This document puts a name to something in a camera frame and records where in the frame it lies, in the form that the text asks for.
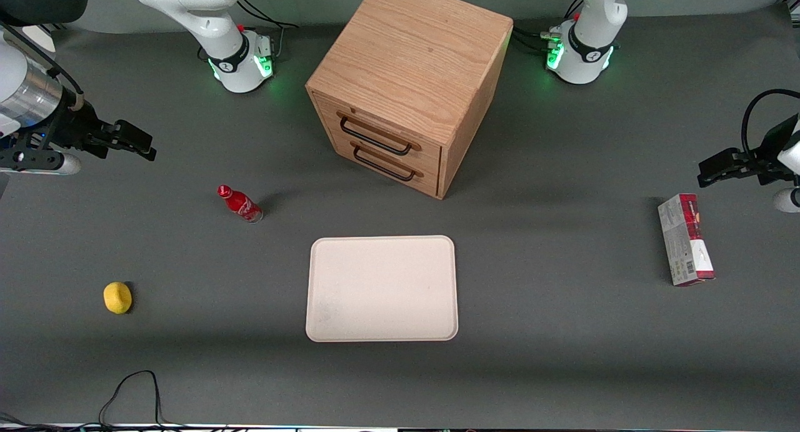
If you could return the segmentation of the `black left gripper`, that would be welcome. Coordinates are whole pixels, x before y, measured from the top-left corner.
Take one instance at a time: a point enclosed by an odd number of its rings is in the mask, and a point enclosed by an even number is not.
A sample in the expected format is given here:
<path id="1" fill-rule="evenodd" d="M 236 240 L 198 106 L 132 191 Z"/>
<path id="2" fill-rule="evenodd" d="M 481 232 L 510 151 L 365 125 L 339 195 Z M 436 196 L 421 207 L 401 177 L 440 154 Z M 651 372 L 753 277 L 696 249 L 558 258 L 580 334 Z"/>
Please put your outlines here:
<path id="1" fill-rule="evenodd" d="M 798 183 L 798 128 L 798 116 L 791 116 L 769 129 L 756 148 L 759 163 L 772 178 Z M 726 148 L 698 164 L 697 183 L 701 189 L 705 189 L 725 179 L 757 176 L 760 170 L 748 153 L 738 148 Z"/>

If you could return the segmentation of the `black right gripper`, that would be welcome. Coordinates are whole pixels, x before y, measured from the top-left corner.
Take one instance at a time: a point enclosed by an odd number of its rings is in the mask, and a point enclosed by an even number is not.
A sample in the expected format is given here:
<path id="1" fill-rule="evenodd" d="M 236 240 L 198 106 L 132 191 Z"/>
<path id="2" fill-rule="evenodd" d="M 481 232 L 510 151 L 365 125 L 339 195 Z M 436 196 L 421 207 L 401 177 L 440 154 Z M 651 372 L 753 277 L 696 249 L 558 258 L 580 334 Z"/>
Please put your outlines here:
<path id="1" fill-rule="evenodd" d="M 77 148 L 99 159 L 108 158 L 111 151 L 123 151 L 154 161 L 157 150 L 151 147 L 152 141 L 151 135 L 127 121 L 116 121 L 114 125 L 102 121 L 90 103 L 73 111 L 68 102 L 62 101 L 37 125 L 38 148 L 52 150 L 51 145 L 55 144 Z"/>

